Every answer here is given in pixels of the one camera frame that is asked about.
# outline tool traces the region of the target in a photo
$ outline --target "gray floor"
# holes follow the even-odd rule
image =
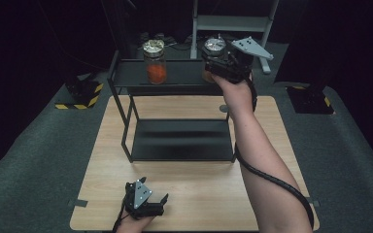
[[[294,112],[287,83],[273,84],[286,48],[267,45],[275,55],[272,73],[263,75],[256,62],[255,83],[259,95],[277,101],[310,194],[320,203],[318,232],[373,232],[373,151],[330,88],[324,93],[335,115]],[[188,58],[188,53],[167,49],[167,58]],[[73,201],[112,95],[106,74],[97,80],[105,86],[94,108],[56,110],[55,95],[0,161],[0,233],[74,232],[69,227]]]

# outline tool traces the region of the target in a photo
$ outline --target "jar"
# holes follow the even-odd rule
[[[153,84],[164,83],[166,81],[166,64],[163,41],[148,40],[144,43],[143,48],[148,81]]]
[[[203,52],[209,57],[224,59],[226,43],[225,40],[219,35],[218,38],[208,39],[203,48]],[[211,72],[205,70],[206,61],[204,60],[204,67],[202,71],[202,79],[208,83],[214,83]]]

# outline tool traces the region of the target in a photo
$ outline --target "hand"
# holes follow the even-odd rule
[[[241,81],[240,83],[234,84],[214,74],[212,77],[222,89],[223,99],[225,100],[229,113],[233,118],[241,115],[254,115],[252,103],[253,97],[247,82]]]
[[[126,218],[122,220],[117,233],[141,233],[155,218],[155,216],[146,216],[137,220],[128,215],[129,213],[123,210],[122,217],[126,216]]]

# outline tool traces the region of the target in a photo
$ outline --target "metal jar lid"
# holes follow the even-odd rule
[[[226,43],[223,38],[210,38],[205,42],[205,49],[208,50],[210,56],[220,56],[226,47]]]
[[[162,40],[148,40],[143,45],[144,55],[148,57],[158,57],[163,55],[164,43]]]

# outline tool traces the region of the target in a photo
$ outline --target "black shelf surface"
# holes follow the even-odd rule
[[[148,82],[144,60],[120,60],[113,76],[114,87],[124,87],[133,96],[216,95],[220,88],[202,79],[202,60],[167,60],[167,81]]]
[[[140,119],[132,147],[134,161],[231,161],[228,121]]]

